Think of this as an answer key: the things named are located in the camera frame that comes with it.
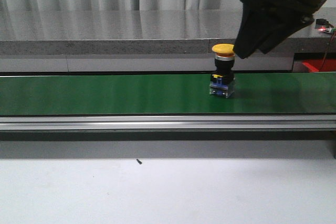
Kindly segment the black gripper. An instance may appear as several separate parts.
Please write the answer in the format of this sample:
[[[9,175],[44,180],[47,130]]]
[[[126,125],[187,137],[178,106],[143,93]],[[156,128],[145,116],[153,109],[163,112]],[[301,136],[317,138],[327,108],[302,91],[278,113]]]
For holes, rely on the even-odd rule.
[[[240,0],[243,16],[234,43],[245,59],[256,50],[266,54],[290,35],[311,25],[326,0]]]

